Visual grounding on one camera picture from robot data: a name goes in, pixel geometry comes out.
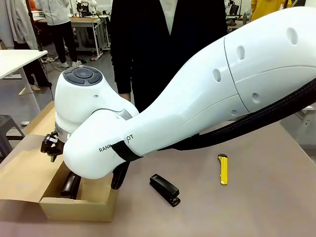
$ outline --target stool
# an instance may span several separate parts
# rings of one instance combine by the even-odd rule
[[[21,136],[7,136],[6,133],[15,127]],[[24,138],[24,134],[18,125],[14,122],[14,120],[9,115],[0,115],[0,152],[2,156],[5,158],[12,151],[12,147],[9,143],[9,140],[22,140]]]

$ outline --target person in yellow clothing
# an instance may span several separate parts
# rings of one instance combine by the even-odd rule
[[[285,0],[251,0],[251,21],[278,11],[281,5],[284,7],[284,4]],[[291,0],[288,0],[287,8],[291,7],[291,5]]]

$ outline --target open cardboard box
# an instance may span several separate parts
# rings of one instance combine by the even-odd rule
[[[53,131],[54,117],[54,106],[49,104],[0,164],[0,199],[38,202],[50,220],[111,221],[118,195],[111,189],[112,175],[81,179],[76,200],[60,197],[70,171],[62,156],[51,163],[50,157],[40,152],[43,135]]]

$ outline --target yellow box cutter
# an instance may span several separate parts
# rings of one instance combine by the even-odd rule
[[[219,154],[217,157],[221,163],[221,184],[227,185],[228,175],[228,157],[225,154]]]

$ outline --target black jacket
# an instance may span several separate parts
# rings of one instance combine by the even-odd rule
[[[118,92],[131,92],[132,84],[135,106],[143,111],[187,60],[226,32],[223,0],[178,0],[171,35],[159,0],[114,0],[111,55]]]

